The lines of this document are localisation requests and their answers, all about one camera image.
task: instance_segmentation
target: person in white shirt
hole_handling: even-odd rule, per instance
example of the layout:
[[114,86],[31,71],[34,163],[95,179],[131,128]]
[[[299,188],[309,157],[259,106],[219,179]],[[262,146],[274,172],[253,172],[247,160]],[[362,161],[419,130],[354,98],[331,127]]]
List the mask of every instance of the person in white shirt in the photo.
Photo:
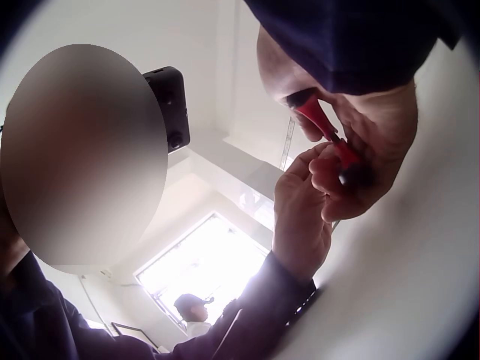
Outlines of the person in white shirt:
[[210,300],[202,300],[193,294],[183,294],[175,301],[174,306],[187,323],[188,339],[206,334],[212,324],[207,323],[208,310],[205,305],[210,304]]

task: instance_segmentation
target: window frame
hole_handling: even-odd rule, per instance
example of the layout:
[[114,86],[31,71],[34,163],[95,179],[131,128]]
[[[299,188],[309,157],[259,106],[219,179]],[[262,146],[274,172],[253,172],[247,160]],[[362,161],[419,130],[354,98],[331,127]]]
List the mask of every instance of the window frame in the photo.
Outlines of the window frame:
[[[209,219],[212,217],[217,217],[221,219],[222,221],[225,221],[228,226],[236,231],[237,233],[242,234],[245,236],[249,241],[252,242],[252,244],[257,248],[258,251],[260,251],[265,257],[268,255],[268,249],[263,247],[261,244],[259,244],[257,241],[252,239],[250,236],[245,234],[244,231],[239,229],[235,224],[233,224],[231,221],[229,221],[226,217],[221,215],[218,211],[210,211],[206,216],[202,217],[200,221],[195,223],[189,230],[185,231],[181,236],[179,236],[176,240],[174,240],[170,245],[166,246],[165,249],[163,249],[161,252],[159,252],[156,256],[154,256],[152,259],[150,259],[148,262],[146,262],[142,267],[140,267],[137,271],[133,273],[133,276],[135,277],[135,280],[140,284],[142,287],[142,282],[139,279],[139,275],[144,272],[146,269],[148,269],[150,266],[155,264],[157,261],[159,261],[163,256],[165,256],[170,250],[172,250],[174,247],[176,247],[178,244],[180,244],[182,241],[187,239],[192,233],[194,233],[198,228],[200,228],[203,224],[205,224]],[[154,294],[151,294],[147,289],[144,288],[144,291],[148,294],[148,296],[154,301],[156,306],[178,327],[186,334],[186,327],[185,324],[183,323],[182,319],[177,318],[177,316],[168,308],[168,306],[160,299],[161,293],[165,291],[166,288],[160,289],[156,291]]]

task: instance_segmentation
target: hand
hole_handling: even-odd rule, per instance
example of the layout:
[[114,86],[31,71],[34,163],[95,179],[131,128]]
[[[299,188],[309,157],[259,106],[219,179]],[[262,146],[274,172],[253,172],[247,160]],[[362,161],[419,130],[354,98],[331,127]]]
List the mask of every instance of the hand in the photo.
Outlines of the hand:
[[327,195],[312,185],[309,163],[328,143],[300,154],[275,186],[272,252],[300,283],[308,283],[330,250],[332,225],[322,220]]
[[[262,82],[271,97],[285,105],[288,95],[315,87],[319,99],[332,105],[348,143],[374,171],[373,186],[348,192],[338,180],[338,159],[332,151],[328,152],[329,157],[312,161],[314,187],[330,195],[322,211],[323,219],[333,222],[363,214],[390,190],[415,138],[418,114],[413,80],[383,93],[362,96],[329,93],[262,28],[257,56]],[[322,132],[310,120],[298,113],[292,117],[310,141],[321,140]]]

